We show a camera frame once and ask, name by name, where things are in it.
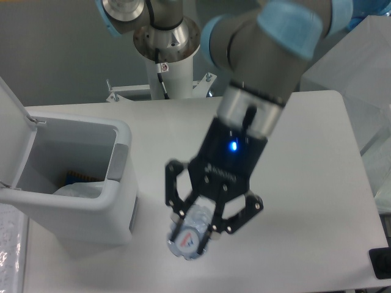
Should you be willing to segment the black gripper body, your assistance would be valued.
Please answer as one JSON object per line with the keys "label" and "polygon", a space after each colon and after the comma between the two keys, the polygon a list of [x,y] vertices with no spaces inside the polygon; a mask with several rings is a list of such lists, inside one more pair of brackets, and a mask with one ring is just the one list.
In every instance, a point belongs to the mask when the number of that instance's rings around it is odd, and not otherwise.
{"label": "black gripper body", "polygon": [[192,190],[215,202],[249,191],[250,176],[267,138],[252,137],[213,118],[198,154],[188,165]]}

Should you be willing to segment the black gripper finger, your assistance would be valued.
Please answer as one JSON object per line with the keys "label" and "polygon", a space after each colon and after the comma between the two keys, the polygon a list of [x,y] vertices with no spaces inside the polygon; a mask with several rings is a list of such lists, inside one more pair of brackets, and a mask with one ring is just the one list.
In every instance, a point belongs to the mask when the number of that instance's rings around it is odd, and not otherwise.
{"label": "black gripper finger", "polygon": [[223,190],[217,196],[211,223],[208,225],[208,228],[197,247],[198,255],[202,255],[204,253],[204,249],[206,248],[209,240],[212,239],[212,235],[221,234],[222,232],[226,232],[227,234],[237,232],[264,208],[262,199],[249,190],[244,194],[244,207],[233,216],[224,219],[222,214],[226,203],[229,202],[228,196],[229,192],[227,190]]}
{"label": "black gripper finger", "polygon": [[165,204],[172,208],[171,219],[177,224],[177,227],[171,234],[171,241],[177,238],[189,209],[195,203],[193,191],[190,191],[190,195],[185,200],[182,200],[178,193],[177,178],[186,169],[187,163],[176,159],[171,159],[165,167]]}

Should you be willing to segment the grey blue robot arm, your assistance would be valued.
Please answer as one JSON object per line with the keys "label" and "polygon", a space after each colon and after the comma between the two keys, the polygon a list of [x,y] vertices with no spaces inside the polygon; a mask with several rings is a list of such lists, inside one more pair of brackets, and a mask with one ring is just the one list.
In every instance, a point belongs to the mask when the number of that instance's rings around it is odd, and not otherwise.
{"label": "grey blue robot arm", "polygon": [[202,256],[210,239],[233,234],[263,210],[251,174],[319,41],[342,30],[352,1],[268,1],[262,8],[217,16],[191,32],[181,1],[97,1],[108,31],[133,32],[153,62],[161,99],[178,82],[167,74],[192,54],[191,42],[230,83],[199,152],[165,169],[165,203],[172,208],[167,245],[175,256]]}

